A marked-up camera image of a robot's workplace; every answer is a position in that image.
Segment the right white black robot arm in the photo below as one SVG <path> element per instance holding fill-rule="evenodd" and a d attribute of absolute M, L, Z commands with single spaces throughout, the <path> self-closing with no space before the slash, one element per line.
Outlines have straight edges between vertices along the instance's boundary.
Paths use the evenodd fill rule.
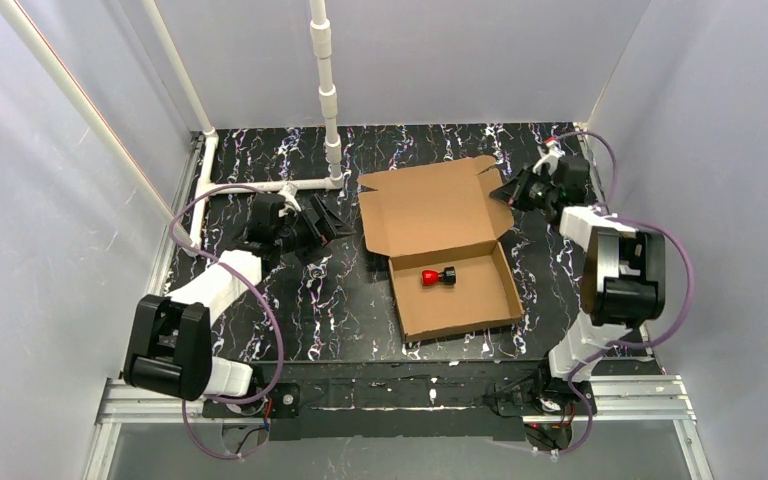
<path fill-rule="evenodd" d="M 556 403 L 577 399 L 601 357 L 658 318 L 666 300 L 664 236 L 623 225 L 586 205 L 589 179 L 584 157 L 545 155 L 490 194 L 512 209 L 540 211 L 586 255 L 579 314 L 531 381 L 531 397 Z"/>

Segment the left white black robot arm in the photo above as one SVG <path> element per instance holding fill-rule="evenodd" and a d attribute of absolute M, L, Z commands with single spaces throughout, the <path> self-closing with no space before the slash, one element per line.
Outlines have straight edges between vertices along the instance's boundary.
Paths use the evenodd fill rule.
<path fill-rule="evenodd" d="M 331 242 L 353 233 L 318 196 L 300 204 L 292 193 L 256 194 L 243 233 L 212 265 L 168 295 L 146 295 L 137 303 L 124 381 L 186 401 L 242 405 L 265 397 L 277 381 L 258 387 L 252 366 L 213 355 L 213 324 L 246 293 L 266 306 L 256 286 L 283 255 L 312 264 L 329 254 Z"/>

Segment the brown cardboard box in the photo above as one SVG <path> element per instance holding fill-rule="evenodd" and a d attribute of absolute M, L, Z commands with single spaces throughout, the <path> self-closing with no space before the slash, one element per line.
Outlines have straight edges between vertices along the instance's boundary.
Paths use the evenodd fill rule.
<path fill-rule="evenodd" d="M 388 259 L 405 342 L 519 321 L 524 309 L 501 237 L 509 207 L 489 193 L 503 183 L 490 155 L 359 176 L 369 252 Z M 423 270 L 454 266 L 454 286 L 423 287 Z"/>

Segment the red black knob toy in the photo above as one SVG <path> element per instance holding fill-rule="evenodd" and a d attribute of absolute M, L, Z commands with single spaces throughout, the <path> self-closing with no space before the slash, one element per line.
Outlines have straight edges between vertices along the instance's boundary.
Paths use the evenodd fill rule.
<path fill-rule="evenodd" d="M 421 285 L 430 287 L 434 285 L 454 286 L 457 282 L 457 273 L 454 266 L 444 267 L 440 271 L 423 270 L 420 275 Z"/>

